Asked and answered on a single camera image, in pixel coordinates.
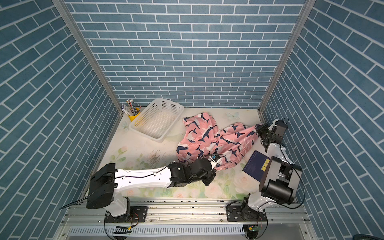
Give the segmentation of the pink shark print shorts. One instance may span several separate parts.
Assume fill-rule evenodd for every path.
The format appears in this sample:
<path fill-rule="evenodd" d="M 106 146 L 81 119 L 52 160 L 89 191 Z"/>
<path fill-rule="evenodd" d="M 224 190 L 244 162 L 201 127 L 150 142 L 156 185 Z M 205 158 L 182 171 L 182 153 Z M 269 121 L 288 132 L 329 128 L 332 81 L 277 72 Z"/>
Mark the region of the pink shark print shorts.
<path fill-rule="evenodd" d="M 237 122 L 219 129 L 209 113 L 200 113 L 183 119 L 186 134 L 177 146 L 179 162 L 191 163 L 199 157 L 221 155 L 217 171 L 235 167 L 251 150 L 258 139 L 256 128 Z"/>

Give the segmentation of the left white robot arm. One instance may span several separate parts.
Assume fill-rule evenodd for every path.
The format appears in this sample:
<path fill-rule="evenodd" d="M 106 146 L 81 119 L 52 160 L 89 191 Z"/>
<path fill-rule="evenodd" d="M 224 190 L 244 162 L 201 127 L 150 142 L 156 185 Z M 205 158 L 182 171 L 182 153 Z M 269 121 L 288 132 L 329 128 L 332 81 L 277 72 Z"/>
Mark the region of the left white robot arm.
<path fill-rule="evenodd" d="M 86 208 L 105 209 L 112 217 L 129 213 L 130 202 L 124 191 L 137 188 L 181 188 L 194 182 L 208 186 L 216 176 L 219 158 L 207 156 L 191 163 L 172 162 L 165 167 L 150 170 L 118 169 L 110 163 L 98 170 L 90 179 L 90 192 Z"/>

